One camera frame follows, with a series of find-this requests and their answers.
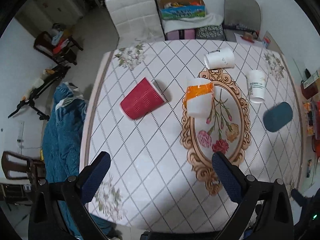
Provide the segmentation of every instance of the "white paper cup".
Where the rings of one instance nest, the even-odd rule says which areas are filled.
[[[261,104],[264,102],[266,90],[266,75],[260,70],[251,70],[247,75],[249,99],[252,103]]]
[[[229,47],[225,47],[205,54],[204,63],[207,69],[233,67],[235,65],[235,55]]]
[[[188,80],[189,86],[209,84],[211,81],[206,78],[194,78]],[[187,100],[188,115],[194,118],[208,118],[212,107],[212,93],[204,94]]]

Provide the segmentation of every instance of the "red cup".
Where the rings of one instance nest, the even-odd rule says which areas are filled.
[[[142,79],[121,101],[120,110],[135,120],[151,112],[165,102],[163,96],[146,78]]]

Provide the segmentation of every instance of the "brown decorative frame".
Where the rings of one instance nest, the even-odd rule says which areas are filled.
[[[215,86],[226,89],[234,98],[238,105],[241,129],[239,143],[234,154],[229,158],[233,165],[239,165],[244,160],[244,150],[251,144],[249,106],[244,98],[241,97],[241,91],[237,87],[229,74],[223,73],[222,69],[206,70],[199,73],[198,77],[209,79]],[[196,178],[205,182],[205,187],[211,195],[216,195],[222,188],[218,176],[212,169],[211,160],[201,152],[195,133],[195,119],[188,116],[187,108],[183,99],[182,109],[182,131],[180,133],[180,143],[188,150],[187,160],[192,165],[192,170],[196,172]]]

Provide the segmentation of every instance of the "white towel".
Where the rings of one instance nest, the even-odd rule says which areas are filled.
[[[209,25],[220,25],[223,17],[219,14],[209,13],[205,17],[181,18],[179,20],[162,20],[164,33],[200,28]]]

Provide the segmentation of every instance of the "blue blanket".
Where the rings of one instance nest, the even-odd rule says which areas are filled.
[[[79,174],[80,145],[86,113],[86,102],[79,89],[71,83],[59,85],[53,95],[50,120],[44,130],[42,151],[49,183],[65,181]],[[71,233],[82,239],[64,201],[60,210]],[[112,223],[92,215],[104,234]]]

